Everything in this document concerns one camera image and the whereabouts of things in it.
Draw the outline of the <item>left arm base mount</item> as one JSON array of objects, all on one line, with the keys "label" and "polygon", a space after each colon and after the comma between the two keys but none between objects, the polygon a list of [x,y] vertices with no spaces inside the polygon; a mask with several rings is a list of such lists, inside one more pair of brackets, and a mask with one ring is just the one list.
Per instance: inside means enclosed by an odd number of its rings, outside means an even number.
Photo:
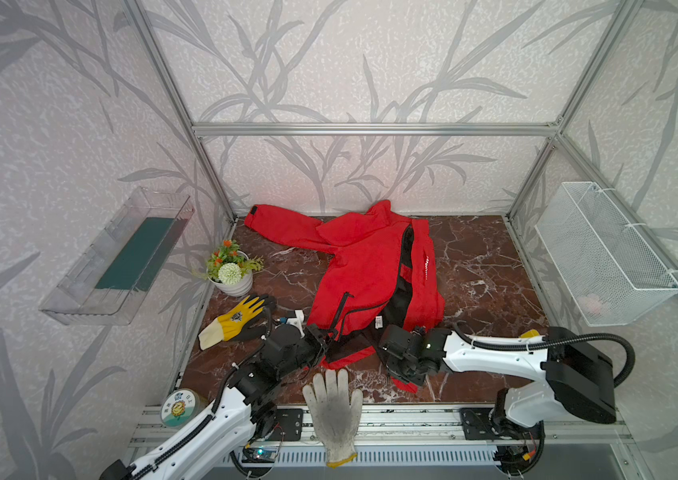
[{"label": "left arm base mount", "polygon": [[303,408],[278,408],[275,424],[268,441],[297,442],[302,438],[305,410]]}]

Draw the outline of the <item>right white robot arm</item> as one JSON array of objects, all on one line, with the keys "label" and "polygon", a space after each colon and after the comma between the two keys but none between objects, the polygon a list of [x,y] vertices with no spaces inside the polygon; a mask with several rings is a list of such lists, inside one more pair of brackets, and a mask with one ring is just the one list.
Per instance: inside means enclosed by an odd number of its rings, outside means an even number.
[{"label": "right white robot arm", "polygon": [[597,424],[616,421],[615,390],[632,374],[636,352],[610,333],[575,334],[552,327],[544,335],[500,338],[460,329],[388,326],[379,348],[391,376],[421,386],[430,374],[486,372],[527,380],[497,395],[493,421],[529,430],[570,414]]}]

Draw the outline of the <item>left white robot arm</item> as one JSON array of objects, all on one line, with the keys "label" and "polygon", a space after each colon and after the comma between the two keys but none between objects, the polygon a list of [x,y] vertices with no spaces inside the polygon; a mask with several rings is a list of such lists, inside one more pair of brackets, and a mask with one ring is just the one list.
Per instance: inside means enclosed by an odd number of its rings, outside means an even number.
[{"label": "left white robot arm", "polygon": [[283,324],[231,368],[213,402],[154,450],[126,465],[117,460],[102,479],[201,479],[276,424],[275,400],[283,380],[321,362],[327,334],[314,325]]}]

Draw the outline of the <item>red X-Sport jacket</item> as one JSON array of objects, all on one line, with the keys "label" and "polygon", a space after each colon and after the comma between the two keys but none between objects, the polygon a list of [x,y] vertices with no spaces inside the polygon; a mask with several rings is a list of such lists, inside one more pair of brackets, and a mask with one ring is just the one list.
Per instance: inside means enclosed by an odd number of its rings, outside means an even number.
[{"label": "red X-Sport jacket", "polygon": [[277,244],[331,255],[308,316],[330,338],[322,361],[328,369],[376,354],[377,323],[430,330],[444,318],[429,223],[393,212],[388,200],[326,222],[255,205],[245,224]]}]

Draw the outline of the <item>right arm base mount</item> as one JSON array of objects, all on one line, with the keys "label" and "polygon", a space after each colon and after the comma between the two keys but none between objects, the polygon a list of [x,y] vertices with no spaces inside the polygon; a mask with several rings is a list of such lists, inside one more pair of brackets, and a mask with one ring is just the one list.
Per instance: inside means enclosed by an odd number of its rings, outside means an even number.
[{"label": "right arm base mount", "polygon": [[466,407],[459,410],[464,437],[468,441],[496,441],[501,436],[496,433],[491,420],[492,408]]}]

